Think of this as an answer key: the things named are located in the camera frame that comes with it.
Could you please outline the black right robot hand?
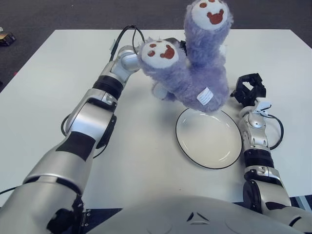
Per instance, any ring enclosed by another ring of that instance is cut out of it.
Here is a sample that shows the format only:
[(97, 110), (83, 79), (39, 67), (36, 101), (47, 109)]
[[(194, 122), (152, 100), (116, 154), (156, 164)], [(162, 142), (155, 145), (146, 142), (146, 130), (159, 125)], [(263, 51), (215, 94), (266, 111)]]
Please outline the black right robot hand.
[(266, 88), (259, 73), (240, 76), (230, 97), (235, 98), (243, 107), (254, 106), (257, 98), (265, 98)]

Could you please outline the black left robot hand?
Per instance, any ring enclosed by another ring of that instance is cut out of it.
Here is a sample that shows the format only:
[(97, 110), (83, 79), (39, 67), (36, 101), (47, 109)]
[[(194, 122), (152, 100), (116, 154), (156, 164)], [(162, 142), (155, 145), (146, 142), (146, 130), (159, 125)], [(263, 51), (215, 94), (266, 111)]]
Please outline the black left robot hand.
[(187, 55), (186, 42), (183, 40), (178, 40), (176, 38), (166, 38), (164, 39), (167, 42), (170, 42), (173, 45), (176, 45), (178, 48), (183, 49), (185, 55)]

